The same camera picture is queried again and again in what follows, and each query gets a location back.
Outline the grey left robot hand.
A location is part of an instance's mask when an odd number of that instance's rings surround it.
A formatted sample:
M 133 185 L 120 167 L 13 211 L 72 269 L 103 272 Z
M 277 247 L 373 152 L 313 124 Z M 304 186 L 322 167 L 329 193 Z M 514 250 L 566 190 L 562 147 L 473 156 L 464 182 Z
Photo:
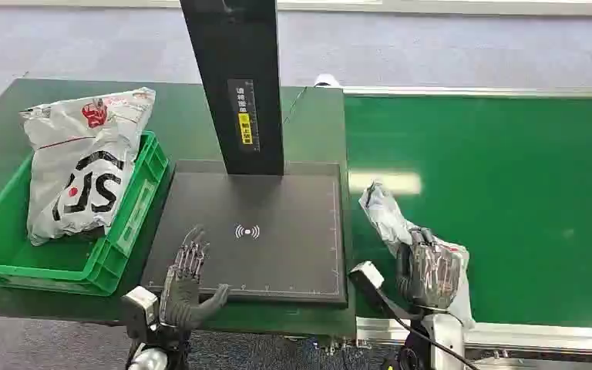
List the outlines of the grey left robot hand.
M 199 224 L 184 237 L 163 284 L 161 324 L 192 331 L 227 303 L 229 284 L 219 284 L 211 297 L 200 300 L 200 281 L 208 247 L 204 227 Z

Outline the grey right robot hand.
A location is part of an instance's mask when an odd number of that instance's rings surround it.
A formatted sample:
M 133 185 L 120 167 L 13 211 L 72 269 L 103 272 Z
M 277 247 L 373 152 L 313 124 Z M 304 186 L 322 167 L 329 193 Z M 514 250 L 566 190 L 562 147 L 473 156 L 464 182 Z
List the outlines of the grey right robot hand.
M 458 291 L 463 260 L 428 228 L 414 227 L 409 235 L 396 257 L 397 288 L 414 305 L 445 311 Z

